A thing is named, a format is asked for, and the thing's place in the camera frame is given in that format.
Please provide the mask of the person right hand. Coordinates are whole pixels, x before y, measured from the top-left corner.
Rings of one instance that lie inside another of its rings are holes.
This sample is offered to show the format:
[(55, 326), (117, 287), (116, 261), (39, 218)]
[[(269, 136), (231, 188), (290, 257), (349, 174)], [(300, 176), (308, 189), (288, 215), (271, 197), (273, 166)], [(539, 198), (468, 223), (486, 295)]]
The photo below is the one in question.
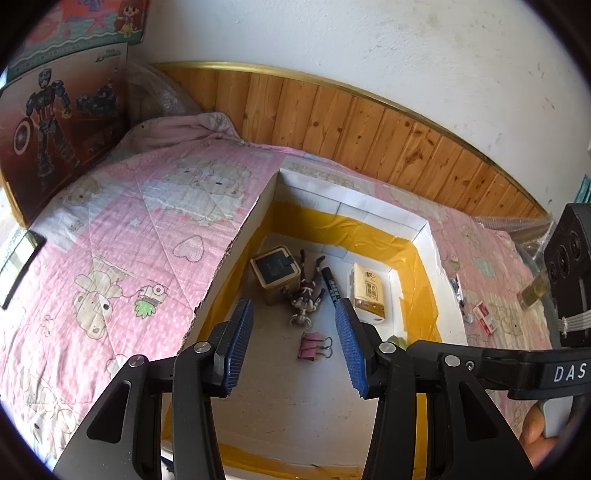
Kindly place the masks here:
[(557, 444), (557, 438), (545, 438), (545, 418), (538, 403), (526, 415), (519, 442), (534, 468), (537, 468)]

